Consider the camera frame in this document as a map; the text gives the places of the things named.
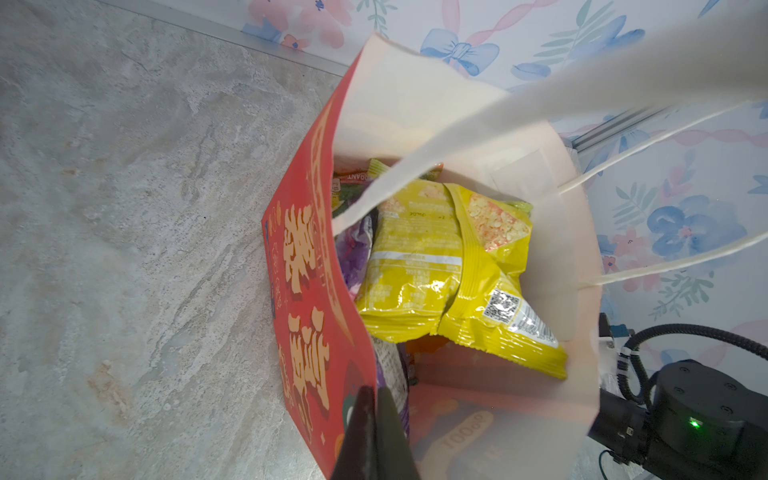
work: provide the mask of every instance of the white rope handle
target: white rope handle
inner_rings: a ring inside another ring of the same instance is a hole
[[[623,159],[625,159],[627,157],[631,157],[632,155],[636,154],[637,152],[645,150],[646,148],[650,147],[651,145],[653,145],[653,144],[655,144],[657,142],[660,142],[662,140],[666,140],[666,139],[668,139],[669,137],[671,137],[671,136],[673,136],[675,134],[679,134],[683,130],[687,130],[688,128],[691,128],[691,127],[693,127],[696,124],[699,124],[699,123],[701,123],[701,122],[703,122],[705,120],[709,120],[710,118],[714,118],[717,115],[724,114],[725,112],[731,111],[734,108],[738,108],[738,107],[740,107],[742,105],[745,105],[746,103],[748,103],[748,102],[743,102],[743,103],[738,103],[738,104],[730,105],[730,106],[728,106],[726,108],[722,108],[722,109],[720,109],[718,111],[715,111],[715,112],[712,112],[710,114],[704,115],[703,117],[697,118],[696,120],[691,121],[690,123],[687,123],[687,124],[683,125],[682,127],[678,127],[678,128],[673,129],[673,130],[666,131],[666,132],[664,132],[662,134],[656,135],[653,138],[649,138],[648,140],[646,140],[646,141],[644,141],[642,143],[639,143],[639,144],[635,145],[634,147],[621,152],[619,155],[616,155],[616,156],[612,157],[610,160],[608,160],[608,161],[606,161],[606,162],[596,166],[592,170],[590,170],[588,172],[585,172],[582,175],[579,175],[575,179],[570,180],[570,181],[562,184],[559,187],[560,194],[564,194],[565,192],[569,191],[571,188],[578,187],[579,185],[583,184],[585,181],[587,181],[590,178],[594,177],[595,175],[599,174],[600,172],[602,172],[606,168],[614,166],[615,164],[619,163]]]
[[[743,238],[735,242],[727,244],[725,247],[720,247],[715,250],[711,250],[706,253],[700,253],[693,257],[681,258],[672,262],[659,263],[658,265],[643,266],[641,268],[633,268],[631,270],[624,270],[623,272],[611,273],[610,275],[600,275],[595,278],[589,279],[579,283],[579,289],[587,288],[589,286],[605,285],[606,283],[621,282],[623,280],[629,280],[630,278],[637,278],[639,276],[652,275],[654,273],[664,273],[671,270],[680,270],[688,268],[689,266],[696,265],[697,263],[708,262],[721,257],[732,255],[736,252],[751,247],[756,243],[762,242],[768,238],[768,230],[751,237]]]

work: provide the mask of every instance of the qr code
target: qr code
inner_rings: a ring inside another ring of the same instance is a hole
[[[520,297],[510,295],[501,290],[494,290],[491,300],[483,310],[483,316],[491,320],[509,325],[520,307]]]

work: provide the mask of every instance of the purple snack bag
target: purple snack bag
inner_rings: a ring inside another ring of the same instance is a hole
[[[352,300],[366,278],[366,267],[373,245],[373,228],[376,210],[372,210],[359,222],[336,237],[336,255],[339,258],[344,283]]]

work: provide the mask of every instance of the blue bow pattern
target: blue bow pattern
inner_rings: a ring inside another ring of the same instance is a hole
[[[498,56],[498,45],[484,43],[476,47],[458,41],[455,33],[433,28],[424,39],[422,55],[441,58],[445,63],[456,60],[467,73],[477,77]]]

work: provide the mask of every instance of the blue flower pattern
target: blue flower pattern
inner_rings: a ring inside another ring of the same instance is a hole
[[[600,255],[610,256],[616,253],[616,243],[611,243],[608,240],[607,235],[598,235],[598,246],[600,247]]]
[[[658,236],[653,252],[667,260],[708,252],[746,236],[733,205],[704,195],[684,198],[678,207],[657,208],[647,225]]]

